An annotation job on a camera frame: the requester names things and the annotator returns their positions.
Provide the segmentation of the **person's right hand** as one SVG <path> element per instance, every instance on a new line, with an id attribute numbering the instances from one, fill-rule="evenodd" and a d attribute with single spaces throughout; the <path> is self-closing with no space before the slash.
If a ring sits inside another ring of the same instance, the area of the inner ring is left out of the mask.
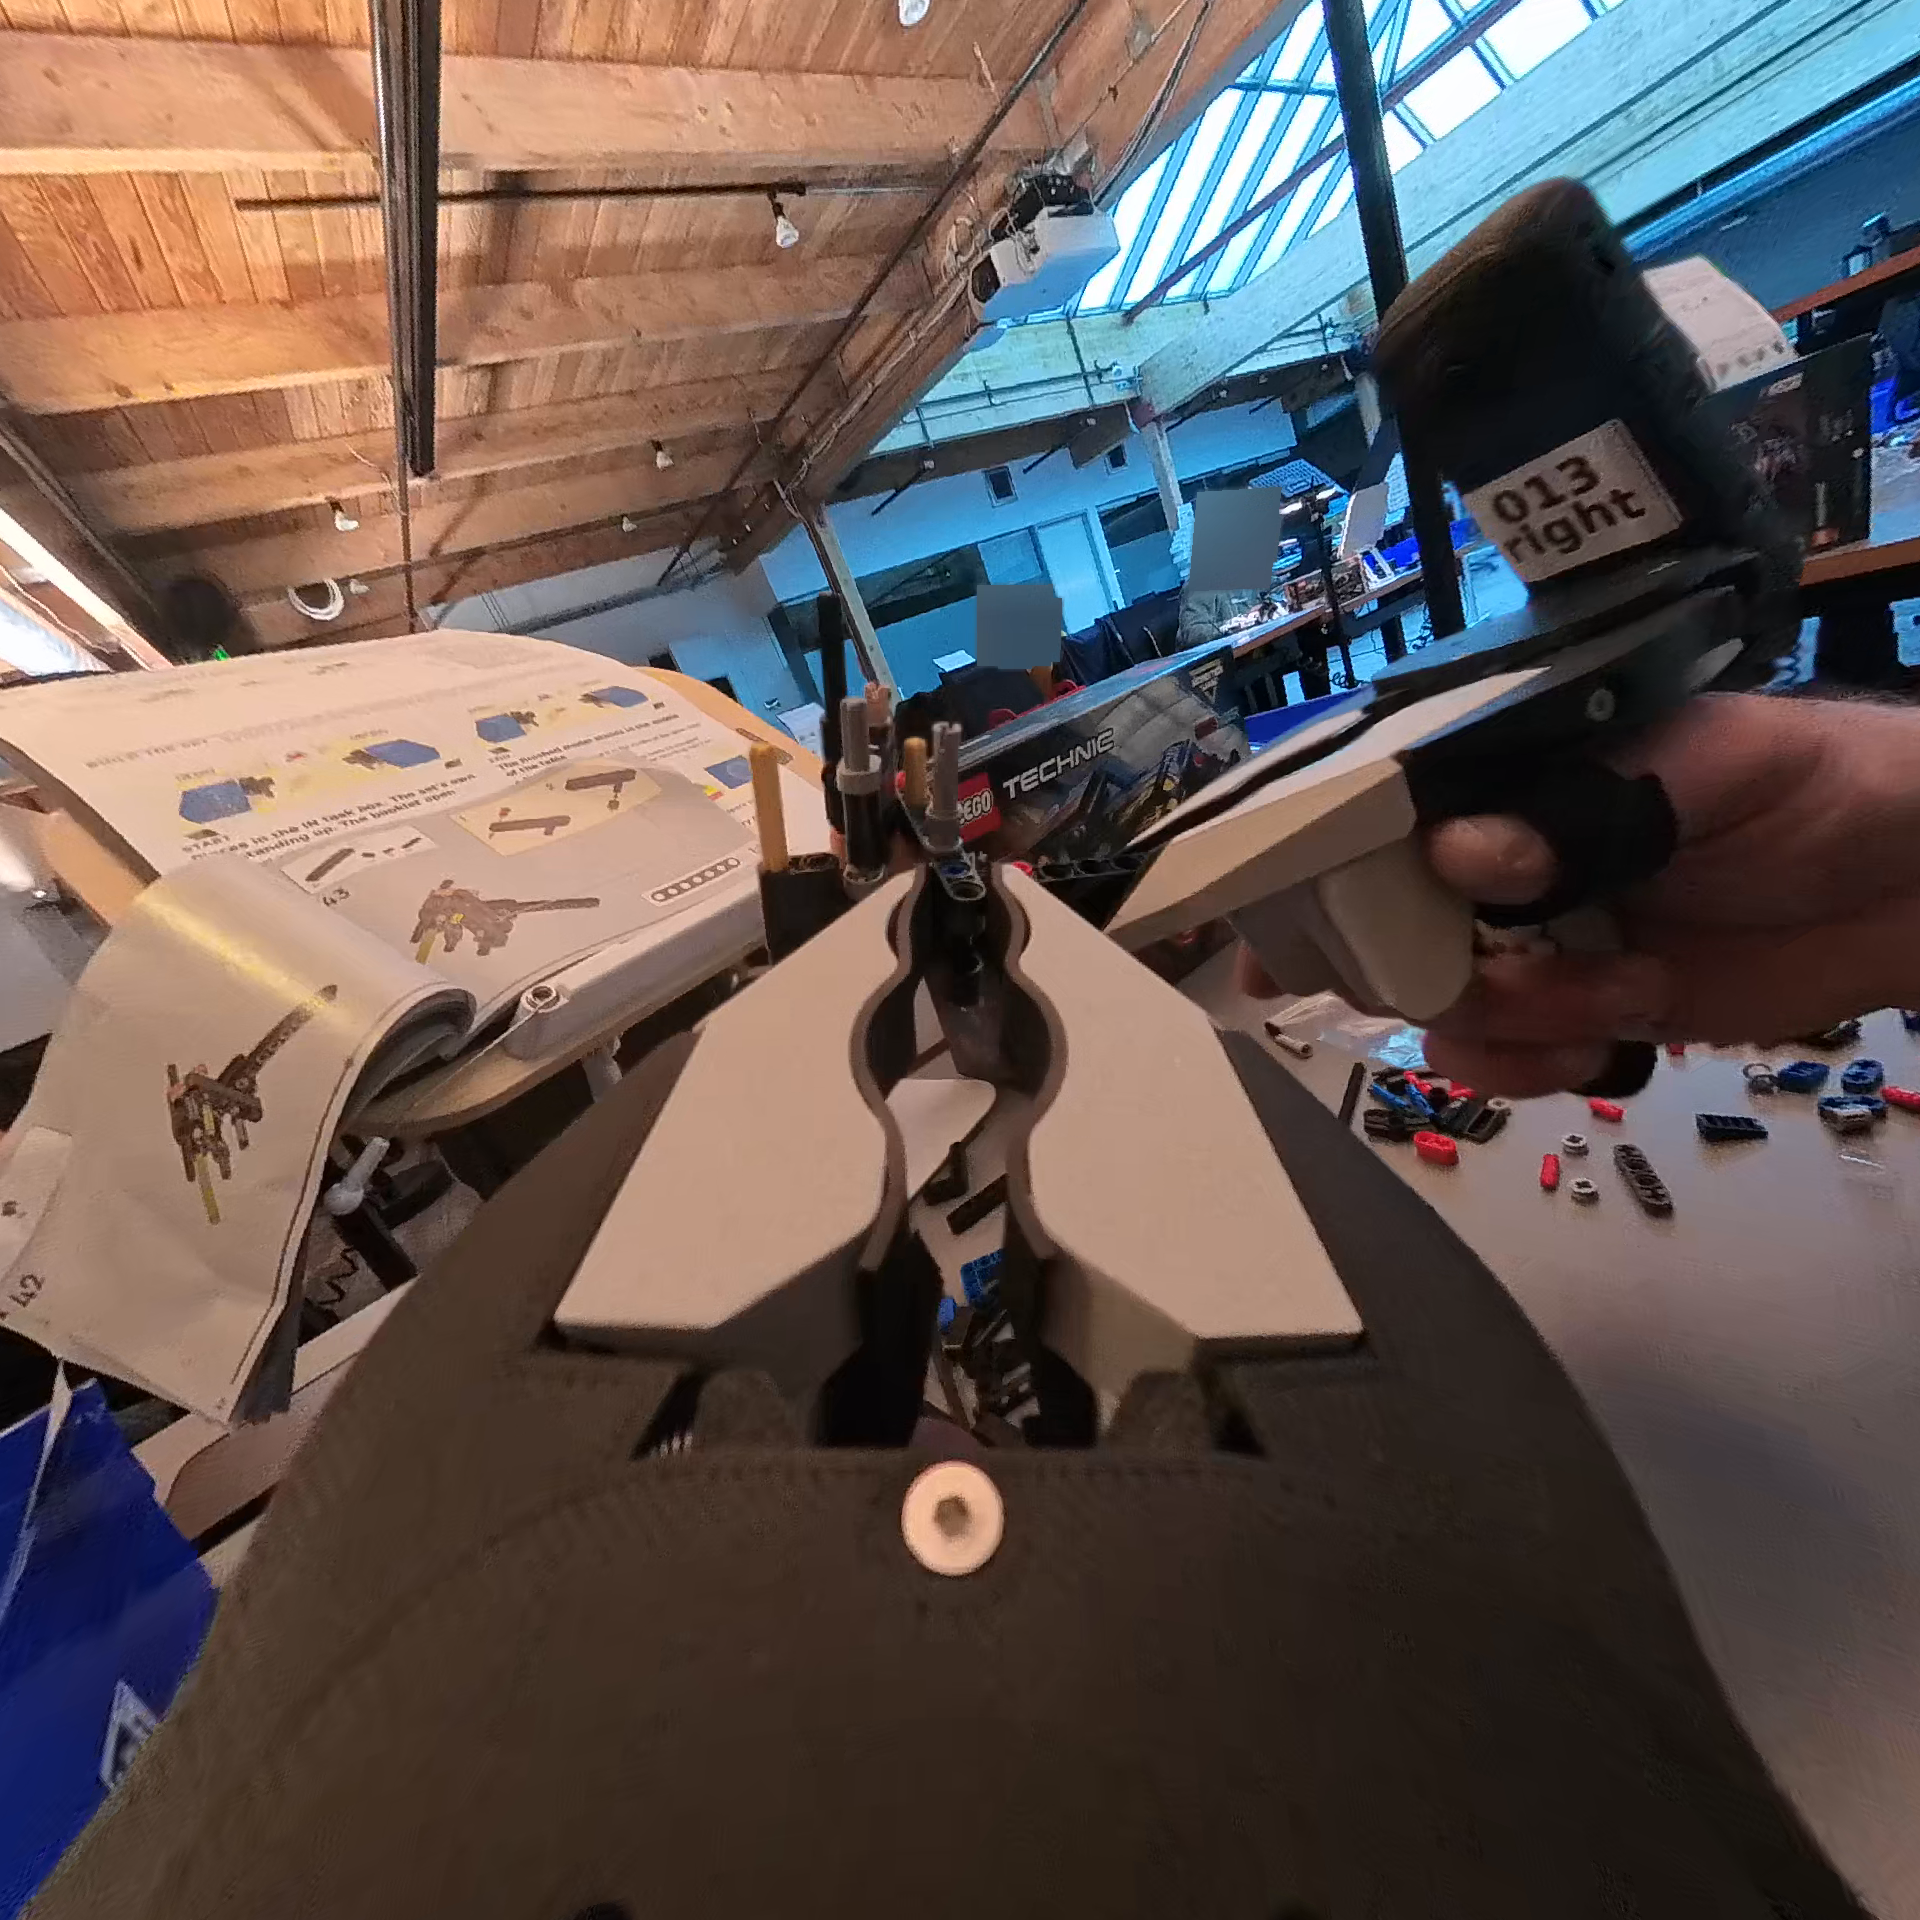
<path id="1" fill-rule="evenodd" d="M 1918 1003 L 1916 703 L 1720 693 L 1608 754 L 1675 845 L 1614 952 L 1500 952 L 1425 1035 L 1500 1097 L 1597 1090 L 1624 1043 L 1762 1045 Z"/>

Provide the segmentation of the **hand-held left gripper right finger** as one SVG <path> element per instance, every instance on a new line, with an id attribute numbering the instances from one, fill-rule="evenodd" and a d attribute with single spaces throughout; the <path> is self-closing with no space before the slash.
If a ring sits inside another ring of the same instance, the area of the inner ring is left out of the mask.
<path id="1" fill-rule="evenodd" d="M 1000 868 L 1006 1269 L 1038 1441 L 1088 1447 L 1145 1378 L 1324 1360 L 1361 1309 L 1211 1019 Z"/>

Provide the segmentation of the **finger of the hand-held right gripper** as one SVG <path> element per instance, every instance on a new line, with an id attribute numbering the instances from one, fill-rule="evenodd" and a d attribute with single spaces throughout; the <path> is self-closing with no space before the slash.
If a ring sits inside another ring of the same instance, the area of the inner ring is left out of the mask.
<path id="1" fill-rule="evenodd" d="M 1109 938 L 1157 944 L 1226 921 L 1408 839 L 1413 823 L 1401 760 L 1318 761 L 1157 845 Z"/>
<path id="2" fill-rule="evenodd" d="M 1394 712 L 1365 704 L 1361 698 L 1334 704 L 1307 725 L 1274 738 L 1256 756 L 1145 828 L 1144 849 L 1160 851 L 1181 833 L 1197 831 L 1234 804 L 1289 778 L 1315 783 L 1325 775 L 1349 773 L 1356 767 L 1392 761 L 1430 736 L 1443 733 L 1454 723 L 1480 714 L 1506 693 L 1537 682 L 1542 673 L 1538 665 L 1509 671 L 1433 693 Z"/>

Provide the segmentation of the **black building toy box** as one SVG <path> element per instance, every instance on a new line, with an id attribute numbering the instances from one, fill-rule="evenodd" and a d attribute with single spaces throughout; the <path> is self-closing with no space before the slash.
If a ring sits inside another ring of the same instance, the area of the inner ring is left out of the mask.
<path id="1" fill-rule="evenodd" d="M 986 857 L 1109 857 L 1249 756 L 1228 640 L 1131 665 L 972 738 L 963 845 Z"/>
<path id="2" fill-rule="evenodd" d="M 1805 555 L 1869 538 L 1875 340 L 1854 336 L 1709 397 Z"/>

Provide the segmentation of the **pile of small toy pieces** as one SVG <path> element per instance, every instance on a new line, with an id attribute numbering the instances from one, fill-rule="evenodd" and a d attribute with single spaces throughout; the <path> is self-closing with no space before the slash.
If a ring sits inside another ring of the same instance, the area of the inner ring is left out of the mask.
<path id="1" fill-rule="evenodd" d="M 1906 1050 L 1893 1059 L 1866 1050 L 1872 1034 L 1861 1019 L 1774 1050 L 1621 1045 L 1595 1085 L 1549 1097 L 1538 1123 L 1520 1120 L 1520 1104 L 1505 1095 L 1430 1073 L 1408 1047 L 1356 1073 L 1349 1099 L 1372 1146 L 1398 1147 L 1428 1168 L 1454 1168 L 1466 1147 L 1494 1146 L 1520 1130 L 1538 1151 L 1538 1188 L 1584 1209 L 1597 1205 L 1604 1179 L 1637 1207 L 1617 1172 L 1614 1146 L 1640 1146 L 1673 1201 L 1672 1216 L 1645 1216 L 1669 1220 L 1678 1191 L 1698 1171 L 1748 1168 L 1764 1162 L 1769 1146 L 1801 1135 L 1877 1171 L 1885 1136 L 1916 1135 L 1916 1011 L 1896 1019 Z"/>

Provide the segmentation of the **heap of black blue beams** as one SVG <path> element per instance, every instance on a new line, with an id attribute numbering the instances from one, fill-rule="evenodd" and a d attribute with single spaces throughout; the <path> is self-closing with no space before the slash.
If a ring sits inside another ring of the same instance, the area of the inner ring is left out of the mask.
<path id="1" fill-rule="evenodd" d="M 976 1179 L 970 1144 L 954 1140 L 933 1171 L 924 1205 L 952 1239 L 1004 1216 L 1006 1177 Z M 963 1256 L 957 1291 L 945 1291 L 928 1352 L 928 1407 L 990 1450 L 1027 1444 L 1040 1417 L 1034 1362 L 1001 1298 L 1004 1250 Z"/>

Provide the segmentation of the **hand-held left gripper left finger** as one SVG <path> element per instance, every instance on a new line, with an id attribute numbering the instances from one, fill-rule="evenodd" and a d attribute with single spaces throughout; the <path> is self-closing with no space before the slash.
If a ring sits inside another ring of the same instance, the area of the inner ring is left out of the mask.
<path id="1" fill-rule="evenodd" d="M 924 892 L 886 881 L 709 1018 L 561 1297 L 568 1345 L 763 1373 L 828 1444 L 913 1437 L 937 1272 L 886 1095 Z"/>

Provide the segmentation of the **black ceiling light rail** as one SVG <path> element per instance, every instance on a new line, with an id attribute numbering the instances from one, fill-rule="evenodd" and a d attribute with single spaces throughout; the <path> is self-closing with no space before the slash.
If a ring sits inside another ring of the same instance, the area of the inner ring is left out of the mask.
<path id="1" fill-rule="evenodd" d="M 441 3 L 371 3 L 374 170 L 403 474 L 436 469 Z"/>

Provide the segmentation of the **black pole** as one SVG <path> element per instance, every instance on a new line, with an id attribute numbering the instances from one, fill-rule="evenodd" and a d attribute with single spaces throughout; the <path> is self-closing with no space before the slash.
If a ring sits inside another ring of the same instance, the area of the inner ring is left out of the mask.
<path id="1" fill-rule="evenodd" d="M 1384 111 L 1378 101 L 1370 28 L 1363 3 L 1325 3 L 1324 18 L 1329 29 L 1329 51 L 1332 58 L 1342 135 L 1353 178 L 1353 204 L 1361 219 L 1365 265 L 1376 298 L 1376 313 L 1386 321 L 1392 301 L 1397 301 L 1408 289 L 1408 263 L 1394 178 L 1386 153 Z M 1390 403 L 1387 417 L 1398 431 L 1401 459 L 1408 480 L 1408 509 L 1419 547 L 1430 637 L 1448 640 L 1459 636 L 1468 619 L 1461 600 L 1450 500 L 1443 474 L 1422 439 L 1404 424 L 1397 401 Z"/>

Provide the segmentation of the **toy brick assembly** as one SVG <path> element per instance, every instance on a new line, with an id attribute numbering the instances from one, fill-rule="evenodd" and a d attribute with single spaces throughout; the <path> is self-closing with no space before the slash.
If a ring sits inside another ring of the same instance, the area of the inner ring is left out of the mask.
<path id="1" fill-rule="evenodd" d="M 894 877 L 920 881 L 894 928 L 960 1065 L 995 1075 L 1000 989 L 992 973 L 992 864 L 963 831 L 965 732 L 936 723 L 905 733 L 886 685 L 849 677 L 849 608 L 817 603 L 822 648 L 822 802 L 832 845 L 793 851 L 785 826 L 785 773 L 776 748 L 753 745 L 753 816 L 760 841 L 760 916 L 765 961 L 790 962 Z"/>

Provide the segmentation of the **grey desk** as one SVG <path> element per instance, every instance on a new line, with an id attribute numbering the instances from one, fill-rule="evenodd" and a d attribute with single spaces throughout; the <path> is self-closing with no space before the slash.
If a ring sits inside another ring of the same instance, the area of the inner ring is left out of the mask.
<path id="1" fill-rule="evenodd" d="M 1916 1135 L 1698 1171 L 1656 1220 L 1533 1188 L 1520 1130 L 1398 1147 L 1339 1216 L 1493 1267 L 1597 1415 L 1764 1762 L 1877 1916 L 1918 1913 Z"/>

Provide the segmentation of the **blue storage bin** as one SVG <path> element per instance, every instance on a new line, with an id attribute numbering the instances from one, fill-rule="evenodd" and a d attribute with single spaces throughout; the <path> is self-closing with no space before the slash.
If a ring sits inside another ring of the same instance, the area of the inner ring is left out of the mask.
<path id="1" fill-rule="evenodd" d="M 3 1916 L 126 1778 L 216 1608 L 97 1383 L 3 1441 Z"/>

